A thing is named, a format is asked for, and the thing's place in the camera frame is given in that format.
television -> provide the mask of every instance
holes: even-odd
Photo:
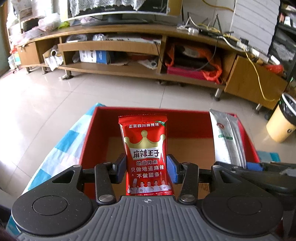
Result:
[[[63,22],[102,15],[102,21],[90,25],[147,23],[140,19],[123,19],[123,14],[178,17],[182,9],[182,0],[62,0],[59,1],[59,9]]]

lace cloth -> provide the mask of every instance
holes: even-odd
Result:
[[[113,5],[130,5],[137,11],[144,2],[145,0],[70,0],[70,10],[72,16],[76,16],[80,11],[85,11],[88,8],[93,9],[95,7],[107,7]]]

yellow cable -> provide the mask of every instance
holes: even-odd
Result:
[[[260,77],[259,77],[258,71],[257,71],[257,69],[256,69],[256,66],[254,65],[254,63],[252,62],[252,60],[249,58],[249,56],[248,56],[248,54],[247,54],[247,52],[246,52],[246,50],[245,50],[244,47],[243,47],[243,49],[244,49],[244,52],[245,52],[245,54],[246,54],[246,56],[247,56],[249,62],[253,65],[253,67],[254,67],[254,69],[255,69],[255,71],[256,71],[256,74],[257,74],[257,77],[258,77],[258,82],[259,82],[259,86],[260,86],[260,90],[261,90],[261,94],[262,94],[262,96],[263,96],[263,99],[265,99],[266,101],[269,101],[269,102],[273,102],[273,101],[275,101],[276,99],[272,99],[272,100],[271,100],[271,99],[267,99],[267,98],[264,96],[264,94],[263,94],[263,90],[262,90],[262,87],[261,87],[261,83],[260,83]]]
[[[203,23],[199,23],[199,24],[197,24],[197,25],[205,27],[208,31],[212,31],[212,32],[214,32],[214,33],[220,33],[220,30],[217,29],[217,28],[215,28],[215,27],[208,27],[207,25],[205,25],[205,24],[203,24]],[[235,40],[235,41],[240,42],[240,40],[239,40],[238,38],[236,38],[236,37],[234,37],[234,36],[231,36],[230,34],[223,34],[223,36],[224,36],[224,37],[231,38],[231,39],[233,39],[233,40]],[[258,82],[259,82],[259,87],[260,87],[260,91],[261,91],[261,94],[262,94],[262,96],[263,96],[263,99],[266,100],[266,101],[269,101],[269,102],[273,102],[273,101],[275,101],[276,99],[272,99],[272,100],[271,100],[271,99],[267,99],[267,98],[265,97],[265,95],[264,95],[264,93],[263,93],[263,90],[262,90],[262,86],[261,86],[261,82],[260,82],[260,77],[259,77],[258,71],[257,71],[257,69],[256,69],[256,66],[254,65],[254,63],[252,62],[252,60],[249,58],[249,56],[248,56],[248,54],[247,54],[247,51],[245,50],[244,46],[243,46],[243,50],[244,50],[244,52],[245,52],[245,54],[246,54],[246,56],[247,56],[248,61],[252,64],[252,66],[254,67],[254,70],[256,71],[256,74],[257,74],[257,77],[258,77]]]
[[[222,7],[222,6],[216,6],[216,5],[212,5],[212,4],[209,4],[207,3],[205,0],[202,0],[205,4],[207,4],[208,6],[210,7],[217,7],[217,8],[222,8],[222,9],[226,9],[226,10],[229,10],[229,11],[232,11],[233,12],[233,9],[229,8],[229,7]]]

blue checkered cloth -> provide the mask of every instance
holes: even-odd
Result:
[[[97,106],[104,105],[100,103],[95,104],[72,126],[67,134],[44,159],[23,193],[33,189],[67,168],[79,164],[84,139],[89,128],[92,115]],[[6,230],[14,236],[18,236],[20,234],[20,231],[17,229],[12,217],[10,217],[8,221]]]

crown logo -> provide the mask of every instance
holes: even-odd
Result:
[[[128,137],[124,138],[124,142],[128,145],[129,148],[134,149],[148,149],[148,148],[155,148],[155,147],[162,147],[163,141],[165,140],[165,134],[160,135],[160,139],[158,142],[152,142],[147,139],[148,132],[146,130],[141,131],[142,140],[138,143],[131,143]]]

